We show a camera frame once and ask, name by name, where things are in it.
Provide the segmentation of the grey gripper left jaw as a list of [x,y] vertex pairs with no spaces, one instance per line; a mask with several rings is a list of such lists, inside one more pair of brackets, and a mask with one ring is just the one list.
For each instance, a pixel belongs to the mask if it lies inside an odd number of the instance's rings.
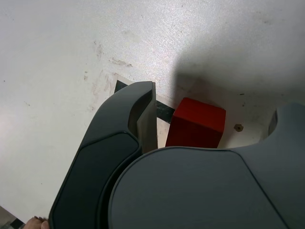
[[118,177],[156,148],[155,83],[132,83],[110,96],[94,115],[52,205],[50,227],[106,229]]

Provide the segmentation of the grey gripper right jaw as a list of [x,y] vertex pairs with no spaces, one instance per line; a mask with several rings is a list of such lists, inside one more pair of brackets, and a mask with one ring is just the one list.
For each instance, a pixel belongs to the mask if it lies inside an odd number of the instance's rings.
[[133,161],[112,190],[109,228],[304,228],[305,107],[275,115],[273,132],[254,145],[166,147]]

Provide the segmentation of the person's hand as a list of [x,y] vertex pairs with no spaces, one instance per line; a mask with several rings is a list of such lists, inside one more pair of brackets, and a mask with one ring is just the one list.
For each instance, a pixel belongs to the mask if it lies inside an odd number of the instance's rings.
[[27,221],[23,229],[50,229],[46,218],[34,216]]

